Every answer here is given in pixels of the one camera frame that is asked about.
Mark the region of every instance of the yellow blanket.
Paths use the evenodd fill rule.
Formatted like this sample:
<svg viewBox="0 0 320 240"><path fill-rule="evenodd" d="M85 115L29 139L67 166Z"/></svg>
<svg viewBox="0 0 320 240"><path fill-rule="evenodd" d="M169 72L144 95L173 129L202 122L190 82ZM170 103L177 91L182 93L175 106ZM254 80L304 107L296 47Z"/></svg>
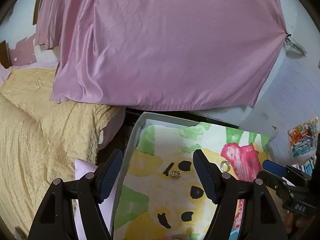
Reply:
<svg viewBox="0 0 320 240"><path fill-rule="evenodd" d="M10 70L0 87L0 216L28 233L52 180L73 180L75 158L95 162L98 133L118 107L55 104L55 69Z"/></svg>

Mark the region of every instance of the red paint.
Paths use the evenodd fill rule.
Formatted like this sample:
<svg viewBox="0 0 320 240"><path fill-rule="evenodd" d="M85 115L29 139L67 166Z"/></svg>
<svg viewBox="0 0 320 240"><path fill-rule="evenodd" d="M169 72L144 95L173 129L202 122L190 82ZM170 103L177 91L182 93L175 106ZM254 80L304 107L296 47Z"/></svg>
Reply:
<svg viewBox="0 0 320 240"><path fill-rule="evenodd" d="M10 50L12 65L22 66L37 62L33 45L35 36L36 35L33 34L31 37L19 41L16 48Z"/></svg>
<svg viewBox="0 0 320 240"><path fill-rule="evenodd" d="M256 151L252 144L240 147L236 143L226 144L221 156L228 160L238 179L252 182L259 171L262 170L259 158L259 152ZM234 226L240 227L244 200L239 201L239 212L235 217Z"/></svg>

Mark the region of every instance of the green paint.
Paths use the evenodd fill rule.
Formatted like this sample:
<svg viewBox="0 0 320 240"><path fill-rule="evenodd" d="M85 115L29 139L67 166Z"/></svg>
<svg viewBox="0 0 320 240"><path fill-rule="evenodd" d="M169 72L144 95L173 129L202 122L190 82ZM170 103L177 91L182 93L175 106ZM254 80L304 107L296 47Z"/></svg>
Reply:
<svg viewBox="0 0 320 240"><path fill-rule="evenodd" d="M122 227L138 215L148 211L148 196L122 185L119 204L116 210L114 229Z"/></svg>
<svg viewBox="0 0 320 240"><path fill-rule="evenodd" d="M211 123L201 122L197 126L202 126L206 131L209 131L211 125Z"/></svg>
<svg viewBox="0 0 320 240"><path fill-rule="evenodd" d="M204 134L204 129L196 126L190 126L182 129L181 137L189 140L195 140L198 136Z"/></svg>
<svg viewBox="0 0 320 240"><path fill-rule="evenodd" d="M269 142L269 137L267 135L261 135L261 144L262 144L262 148L263 151L267 153L267 143Z"/></svg>
<svg viewBox="0 0 320 240"><path fill-rule="evenodd" d="M239 144L240 139L244 131L226 127L226 137L227 143L236 143Z"/></svg>
<svg viewBox="0 0 320 240"><path fill-rule="evenodd" d="M199 235L200 234L192 234L192 235L189 235L189 238L190 238L190 240L198 240Z"/></svg>
<svg viewBox="0 0 320 240"><path fill-rule="evenodd" d="M156 133L155 133L155 126L150 125L144 131L141 139L136 147L136 151L148 153L151 155L155 154L155 140L156 140Z"/></svg>
<svg viewBox="0 0 320 240"><path fill-rule="evenodd" d="M185 147L183 147L182 152L184 152L184 153L193 153L197 149L201 149L200 144L195 144L195 145L193 145L191 147L185 146Z"/></svg>
<svg viewBox="0 0 320 240"><path fill-rule="evenodd" d="M253 133L253 132L249 132L249 144L254 143L254 141L256 140L257 134Z"/></svg>

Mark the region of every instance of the child's painting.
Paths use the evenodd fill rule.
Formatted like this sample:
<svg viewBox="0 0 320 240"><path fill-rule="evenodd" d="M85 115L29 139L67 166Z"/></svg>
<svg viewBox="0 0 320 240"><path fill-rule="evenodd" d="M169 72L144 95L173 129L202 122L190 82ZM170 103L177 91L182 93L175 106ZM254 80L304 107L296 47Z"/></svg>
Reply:
<svg viewBox="0 0 320 240"><path fill-rule="evenodd" d="M318 118L298 125L289 131L289 142L293 156L306 154L316 150L319 135Z"/></svg>
<svg viewBox="0 0 320 240"><path fill-rule="evenodd" d="M152 240L178 234L202 240L216 205L205 195L193 166L193 152L202 149L209 162L221 170L236 179L253 181L268 159L268 140L264 135L208 123L186 128L147 127L124 178L114 240ZM242 211L243 201L239 201L235 236Z"/></svg>

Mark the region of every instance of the black paint spot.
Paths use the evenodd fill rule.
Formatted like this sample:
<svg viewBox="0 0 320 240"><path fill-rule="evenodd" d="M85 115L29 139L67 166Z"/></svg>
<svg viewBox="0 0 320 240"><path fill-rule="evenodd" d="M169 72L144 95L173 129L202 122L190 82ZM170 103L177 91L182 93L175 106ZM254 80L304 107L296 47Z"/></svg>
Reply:
<svg viewBox="0 0 320 240"><path fill-rule="evenodd" d="M181 171L190 171L191 162L189 161L182 161L179 163L178 168Z"/></svg>
<svg viewBox="0 0 320 240"><path fill-rule="evenodd" d="M158 220L159 220L159 223L164 226L165 228L167 229L170 229L171 226L169 225L168 221L167 221L167 218L165 217L165 213L162 213L161 215L158 214Z"/></svg>
<svg viewBox="0 0 320 240"><path fill-rule="evenodd" d="M190 196L193 199L201 198L203 196L203 189L196 186L192 186L190 190Z"/></svg>
<svg viewBox="0 0 320 240"><path fill-rule="evenodd" d="M191 220L192 220L192 215L193 215L193 212L192 212L192 211L184 212L184 213L181 215L181 220L184 221L184 222L191 221Z"/></svg>
<svg viewBox="0 0 320 240"><path fill-rule="evenodd" d="M163 174L165 174L166 176L169 176L169 171L172 168L172 166L174 165L174 163L171 163L163 172Z"/></svg>

